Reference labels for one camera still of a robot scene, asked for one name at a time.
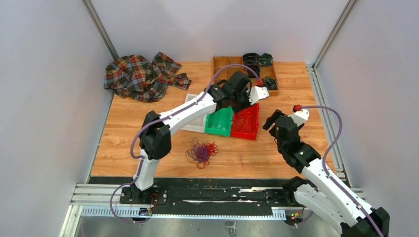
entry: cable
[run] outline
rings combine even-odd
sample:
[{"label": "cable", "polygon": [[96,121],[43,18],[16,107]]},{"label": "cable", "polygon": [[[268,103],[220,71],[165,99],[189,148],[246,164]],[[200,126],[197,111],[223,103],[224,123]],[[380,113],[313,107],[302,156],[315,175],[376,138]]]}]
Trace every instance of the cable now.
[{"label": "cable", "polygon": [[254,74],[254,75],[256,76],[256,79],[257,79],[257,81],[258,81],[258,84],[259,84],[259,82],[263,84],[262,80],[259,78],[259,76],[257,75],[257,73],[256,73],[255,71],[253,71],[251,68],[249,68],[248,66],[245,66],[245,65],[242,65],[242,64],[230,64],[230,65],[224,66],[224,67],[222,67],[220,70],[218,70],[218,71],[214,74],[214,76],[212,76],[211,81],[208,83],[208,86],[205,88],[204,93],[202,94],[202,96],[201,96],[201,97],[199,97],[199,98],[197,99],[197,101],[196,101],[196,102],[194,102],[194,103],[192,103],[192,104],[189,104],[188,106],[185,106],[184,108],[182,108],[182,109],[180,109],[180,110],[178,110],[178,111],[174,112],[174,113],[173,113],[173,114],[171,114],[171,115],[168,115],[168,116],[166,116],[166,117],[164,117],[164,118],[157,119],[157,120],[155,120],[155,121],[151,121],[151,122],[147,123],[146,125],[144,125],[144,126],[143,126],[143,127],[142,127],[139,131],[138,131],[138,133],[135,135],[135,137],[134,137],[133,141],[131,142],[131,149],[130,149],[130,153],[131,153],[132,158],[134,158],[134,159],[140,159],[140,164],[138,165],[138,171],[137,171],[137,173],[136,173],[136,175],[135,175],[135,178],[134,178],[134,179],[133,179],[130,183],[124,183],[124,184],[119,185],[119,186],[118,186],[118,187],[117,187],[117,188],[113,191],[113,193],[112,193],[112,195],[111,195],[111,198],[110,198],[110,200],[109,200],[109,206],[110,206],[110,208],[111,208],[112,215],[114,215],[114,216],[115,216],[118,220],[120,220],[120,221],[122,221],[122,222],[124,222],[124,223],[128,223],[128,224],[140,224],[140,223],[144,223],[144,222],[146,222],[146,221],[148,221],[148,220],[149,220],[149,218],[148,218],[147,220],[144,220],[144,221],[129,221],[129,220],[123,219],[123,218],[119,217],[119,216],[116,214],[116,212],[115,212],[115,210],[114,210],[114,208],[113,208],[113,206],[112,206],[112,200],[113,200],[113,198],[114,198],[115,194],[117,193],[117,191],[118,191],[120,188],[122,188],[123,186],[129,186],[129,185],[134,184],[134,183],[138,180],[138,178],[140,177],[140,172],[141,172],[141,168],[142,168],[142,166],[143,166],[144,156],[143,156],[143,155],[139,155],[139,156],[134,155],[134,146],[135,146],[135,142],[137,141],[137,139],[138,139],[138,137],[140,136],[140,134],[141,134],[141,133],[142,133],[145,129],[149,128],[151,125],[154,125],[154,124],[160,123],[160,122],[162,122],[162,121],[164,121],[164,120],[166,120],[166,119],[168,119],[168,118],[170,118],[170,117],[172,117],[172,116],[175,116],[175,115],[177,115],[178,113],[181,113],[181,112],[183,112],[183,111],[185,111],[185,110],[187,110],[187,109],[191,108],[192,106],[196,105],[196,104],[197,104],[198,102],[200,102],[200,101],[204,98],[204,96],[208,93],[208,91],[210,90],[210,87],[211,87],[212,83],[214,82],[214,80],[215,80],[215,78],[218,76],[218,74],[220,74],[222,71],[224,71],[225,69],[230,68],[230,67],[243,67],[243,68],[248,69],[248,70],[249,70],[252,74]]},{"label": "cable", "polygon": [[374,229],[376,230],[378,235],[380,237],[384,237],[381,230],[379,229],[379,227],[377,226],[375,221],[371,218],[371,216],[367,213],[367,211],[364,209],[364,207],[358,202],[358,200],[356,198],[354,198],[351,195],[351,193],[349,193],[342,185],[340,185],[340,183],[336,179],[334,179],[330,175],[330,172],[326,168],[326,157],[327,157],[328,153],[330,152],[330,150],[332,149],[332,147],[336,144],[338,138],[340,137],[340,134],[342,133],[342,118],[340,117],[339,113],[336,110],[334,110],[330,107],[321,106],[321,105],[302,106],[301,108],[302,109],[311,109],[311,108],[326,109],[326,110],[332,111],[337,116],[337,119],[339,120],[339,131],[337,132],[336,138],[333,140],[333,142],[330,144],[330,146],[327,148],[325,154],[323,155],[323,160],[322,160],[323,169],[324,169],[325,173],[327,174],[327,176],[336,184],[336,186],[338,186],[355,203],[355,205],[361,206],[361,211],[364,213],[364,215],[367,217],[367,219],[371,222],[372,226],[374,227]]}]

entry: tangled rubber bands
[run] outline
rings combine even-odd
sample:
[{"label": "tangled rubber bands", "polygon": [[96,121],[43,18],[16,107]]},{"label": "tangled rubber bands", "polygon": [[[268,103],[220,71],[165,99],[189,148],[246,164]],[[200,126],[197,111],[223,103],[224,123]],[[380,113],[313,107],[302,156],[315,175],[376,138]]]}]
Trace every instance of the tangled rubber bands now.
[{"label": "tangled rubber bands", "polygon": [[198,143],[198,139],[192,139],[191,149],[186,151],[186,159],[197,165],[198,169],[205,168],[210,164],[210,157],[218,153],[218,146],[215,142]]},{"label": "tangled rubber bands", "polygon": [[251,123],[253,116],[254,115],[250,111],[240,111],[238,114],[236,114],[236,117],[234,119],[235,122],[233,126],[233,131],[243,132],[243,129],[246,127],[246,125]]}]

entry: plaid cloth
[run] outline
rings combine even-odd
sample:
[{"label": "plaid cloth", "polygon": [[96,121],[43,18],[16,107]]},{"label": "plaid cloth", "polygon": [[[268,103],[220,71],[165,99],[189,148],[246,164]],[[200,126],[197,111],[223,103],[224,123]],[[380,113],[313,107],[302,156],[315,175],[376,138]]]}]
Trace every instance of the plaid cloth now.
[{"label": "plaid cloth", "polygon": [[168,85],[187,90],[191,81],[186,73],[175,75],[181,65],[162,52],[153,63],[140,55],[124,56],[106,67],[105,89],[122,98],[132,97],[144,102],[163,98]]}]

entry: clear plastic container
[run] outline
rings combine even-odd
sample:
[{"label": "clear plastic container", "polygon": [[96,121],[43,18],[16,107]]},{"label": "clear plastic container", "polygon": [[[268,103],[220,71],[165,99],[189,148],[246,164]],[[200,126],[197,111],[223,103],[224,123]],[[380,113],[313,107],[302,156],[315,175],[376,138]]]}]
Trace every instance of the clear plastic container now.
[{"label": "clear plastic container", "polygon": [[[195,94],[187,94],[185,103],[192,100],[193,98],[197,97],[198,95]],[[203,116],[201,118],[197,118],[196,120],[190,122],[188,125],[181,128],[181,130],[185,131],[192,131],[192,132],[205,132],[205,122],[207,121],[207,116]]]}]

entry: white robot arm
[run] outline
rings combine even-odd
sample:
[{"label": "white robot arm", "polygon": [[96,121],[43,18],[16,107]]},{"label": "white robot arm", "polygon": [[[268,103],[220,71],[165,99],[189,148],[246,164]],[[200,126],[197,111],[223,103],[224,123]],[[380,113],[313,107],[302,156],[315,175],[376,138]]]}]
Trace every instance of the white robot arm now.
[{"label": "white robot arm", "polygon": [[171,149],[170,137],[180,128],[193,120],[211,114],[220,108],[232,105],[234,111],[242,110],[257,103],[259,100],[269,97],[266,87],[254,86],[248,89],[250,79],[240,72],[236,72],[222,87],[214,84],[208,93],[201,92],[193,100],[179,107],[160,113],[149,112],[144,124],[158,118],[168,119],[147,128],[140,134],[141,155],[137,173],[134,176],[135,185],[140,190],[146,190],[153,186],[154,174],[160,159],[167,155]]},{"label": "white robot arm", "polygon": [[321,192],[300,177],[294,177],[283,186],[288,203],[298,203],[311,209],[343,237],[378,237],[363,208],[381,232],[388,236],[388,213],[382,207],[375,210],[357,196],[331,172],[315,149],[301,141],[298,131],[308,120],[309,111],[296,110],[295,107],[294,111],[289,116],[275,111],[263,129],[268,130],[275,123],[269,132],[277,139],[278,152],[288,165],[303,174]]}]

